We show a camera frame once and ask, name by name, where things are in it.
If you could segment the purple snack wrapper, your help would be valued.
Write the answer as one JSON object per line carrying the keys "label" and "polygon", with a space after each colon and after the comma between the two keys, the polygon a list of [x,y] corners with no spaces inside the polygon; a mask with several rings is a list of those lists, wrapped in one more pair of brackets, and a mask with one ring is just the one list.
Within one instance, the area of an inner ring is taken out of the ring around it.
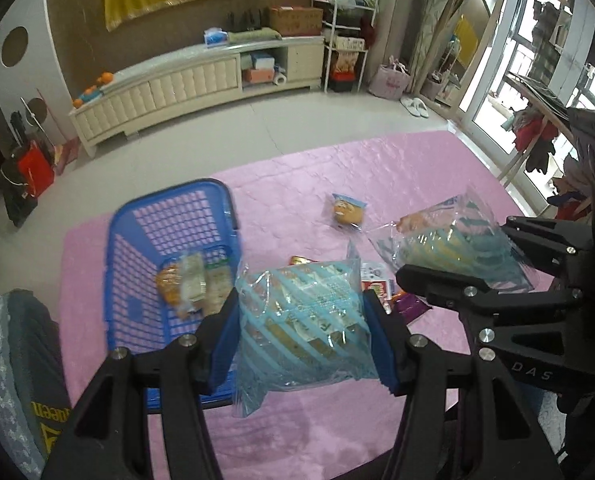
{"label": "purple snack wrapper", "polygon": [[431,309],[424,301],[408,292],[398,292],[391,299],[391,307],[404,318],[406,324],[415,322]]}

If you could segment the red green snack bag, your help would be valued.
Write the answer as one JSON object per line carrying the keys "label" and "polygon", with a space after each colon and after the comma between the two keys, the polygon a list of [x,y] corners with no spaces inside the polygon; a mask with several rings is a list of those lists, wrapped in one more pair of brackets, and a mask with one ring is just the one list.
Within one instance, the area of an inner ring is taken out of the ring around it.
{"label": "red green snack bag", "polygon": [[363,290],[372,289],[383,304],[392,300],[396,292],[395,281],[385,263],[363,260],[360,277]]}

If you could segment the green label cracker pack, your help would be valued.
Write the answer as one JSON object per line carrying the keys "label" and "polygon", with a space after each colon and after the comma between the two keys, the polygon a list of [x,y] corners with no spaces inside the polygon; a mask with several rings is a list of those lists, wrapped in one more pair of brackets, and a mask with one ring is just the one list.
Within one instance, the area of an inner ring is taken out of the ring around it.
{"label": "green label cracker pack", "polygon": [[188,252],[178,260],[179,305],[176,313],[179,318],[188,318],[201,309],[206,298],[206,268],[201,252]]}

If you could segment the teal striped snack bag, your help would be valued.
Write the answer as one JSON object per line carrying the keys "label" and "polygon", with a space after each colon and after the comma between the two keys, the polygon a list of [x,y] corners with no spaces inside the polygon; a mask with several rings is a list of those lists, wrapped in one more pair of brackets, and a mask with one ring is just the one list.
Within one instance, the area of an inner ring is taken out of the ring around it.
{"label": "teal striped snack bag", "polygon": [[361,260],[239,270],[235,414],[262,408],[270,392],[378,377],[361,289]]}

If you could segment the blue plastic basket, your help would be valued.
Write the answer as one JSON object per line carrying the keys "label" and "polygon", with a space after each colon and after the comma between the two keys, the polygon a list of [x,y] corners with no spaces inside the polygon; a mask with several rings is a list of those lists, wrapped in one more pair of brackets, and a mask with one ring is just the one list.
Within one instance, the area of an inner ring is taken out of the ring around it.
{"label": "blue plastic basket", "polygon": [[164,188],[123,205],[108,231],[104,271],[107,347],[156,351],[193,333],[202,313],[179,318],[156,288],[156,274],[188,252],[201,252],[204,267],[228,259],[235,279],[241,245],[232,194],[216,179]]}

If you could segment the clear cracker pack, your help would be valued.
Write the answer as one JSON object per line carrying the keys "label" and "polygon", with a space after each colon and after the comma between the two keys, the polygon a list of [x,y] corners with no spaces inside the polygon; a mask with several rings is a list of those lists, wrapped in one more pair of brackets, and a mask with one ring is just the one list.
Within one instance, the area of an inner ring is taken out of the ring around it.
{"label": "clear cracker pack", "polygon": [[234,286],[232,267],[228,259],[220,259],[206,266],[206,296],[201,301],[204,316],[220,313]]}

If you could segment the small orange noodle snack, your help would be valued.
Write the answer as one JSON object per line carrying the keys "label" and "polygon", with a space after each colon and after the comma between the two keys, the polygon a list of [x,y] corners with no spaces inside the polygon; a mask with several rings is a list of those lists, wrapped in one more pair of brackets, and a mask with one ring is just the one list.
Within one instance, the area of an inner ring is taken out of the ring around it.
{"label": "small orange noodle snack", "polygon": [[156,288],[165,304],[173,308],[178,308],[182,305],[182,277],[180,276],[177,263],[170,263],[168,266],[164,266],[156,274],[154,281],[156,281]]}

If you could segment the orange candy wrapper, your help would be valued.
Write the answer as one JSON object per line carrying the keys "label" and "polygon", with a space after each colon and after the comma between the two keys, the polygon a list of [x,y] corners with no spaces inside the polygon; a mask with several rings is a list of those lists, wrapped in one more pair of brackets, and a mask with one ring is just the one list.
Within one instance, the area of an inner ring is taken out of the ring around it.
{"label": "orange candy wrapper", "polygon": [[306,263],[315,263],[315,260],[303,256],[292,256],[289,260],[290,266],[299,266]]}

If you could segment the wooden clothes rack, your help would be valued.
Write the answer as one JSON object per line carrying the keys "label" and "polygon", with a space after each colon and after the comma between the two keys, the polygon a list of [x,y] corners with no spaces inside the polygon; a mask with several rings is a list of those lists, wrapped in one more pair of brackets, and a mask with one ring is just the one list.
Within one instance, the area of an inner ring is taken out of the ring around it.
{"label": "wooden clothes rack", "polygon": [[578,108],[565,108],[552,91],[532,78],[510,74],[505,81],[527,99],[529,106],[512,117],[511,130],[515,134],[517,154],[503,168],[498,180],[510,182],[522,164],[526,172],[537,169],[545,172],[548,157],[555,154],[552,148],[558,136],[564,136],[573,146],[578,156],[577,168],[582,170],[588,144],[579,136],[579,131],[573,129]]}

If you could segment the pink tote bag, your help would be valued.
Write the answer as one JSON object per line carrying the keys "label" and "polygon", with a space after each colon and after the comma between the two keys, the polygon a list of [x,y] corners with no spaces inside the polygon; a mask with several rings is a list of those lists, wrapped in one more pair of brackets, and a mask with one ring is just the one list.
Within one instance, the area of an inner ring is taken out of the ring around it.
{"label": "pink tote bag", "polygon": [[404,96],[410,79],[406,65],[391,56],[389,62],[378,68],[370,81],[368,92],[380,99],[398,101]]}

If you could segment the black bag on floor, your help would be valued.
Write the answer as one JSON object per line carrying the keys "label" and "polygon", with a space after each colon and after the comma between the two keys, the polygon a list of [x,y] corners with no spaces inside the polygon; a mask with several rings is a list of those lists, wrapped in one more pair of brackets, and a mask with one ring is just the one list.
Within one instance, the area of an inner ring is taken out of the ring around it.
{"label": "black bag on floor", "polygon": [[37,207],[37,200],[18,167],[19,153],[13,152],[0,166],[0,192],[4,198],[7,216],[20,229]]}

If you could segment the cream TV cabinet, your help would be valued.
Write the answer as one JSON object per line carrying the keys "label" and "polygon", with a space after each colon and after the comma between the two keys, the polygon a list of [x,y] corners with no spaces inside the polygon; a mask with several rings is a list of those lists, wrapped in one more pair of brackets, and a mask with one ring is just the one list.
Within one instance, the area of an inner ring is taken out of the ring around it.
{"label": "cream TV cabinet", "polygon": [[207,108],[255,96],[319,89],[325,41],[288,37],[234,46],[203,44],[162,54],[113,75],[70,119],[94,157],[112,136],[133,134]]}

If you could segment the patterned curtain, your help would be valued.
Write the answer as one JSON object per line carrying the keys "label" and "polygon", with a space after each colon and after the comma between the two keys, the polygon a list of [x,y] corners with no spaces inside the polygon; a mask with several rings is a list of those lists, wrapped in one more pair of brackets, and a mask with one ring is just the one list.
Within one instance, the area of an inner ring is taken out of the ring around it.
{"label": "patterned curtain", "polygon": [[413,44],[412,57],[409,63],[411,79],[408,91],[415,93],[421,88],[424,78],[424,62],[429,54],[431,44],[448,0],[421,0],[421,24]]}

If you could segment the blue tissue pack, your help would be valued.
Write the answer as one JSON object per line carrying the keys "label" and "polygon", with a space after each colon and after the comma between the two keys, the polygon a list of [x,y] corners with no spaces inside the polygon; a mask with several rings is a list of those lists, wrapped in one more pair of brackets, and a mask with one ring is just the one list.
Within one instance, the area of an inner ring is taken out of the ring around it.
{"label": "blue tissue pack", "polygon": [[229,34],[219,27],[211,27],[203,32],[203,40],[207,48],[224,46],[229,42]]}

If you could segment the green folded towel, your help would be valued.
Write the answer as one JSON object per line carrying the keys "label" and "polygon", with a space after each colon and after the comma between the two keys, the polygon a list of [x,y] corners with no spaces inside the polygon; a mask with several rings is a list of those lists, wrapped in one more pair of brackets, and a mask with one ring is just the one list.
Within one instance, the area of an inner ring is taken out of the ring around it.
{"label": "green folded towel", "polygon": [[270,27],[243,30],[243,32],[227,32],[228,44],[250,44],[251,42],[281,40],[280,32]]}

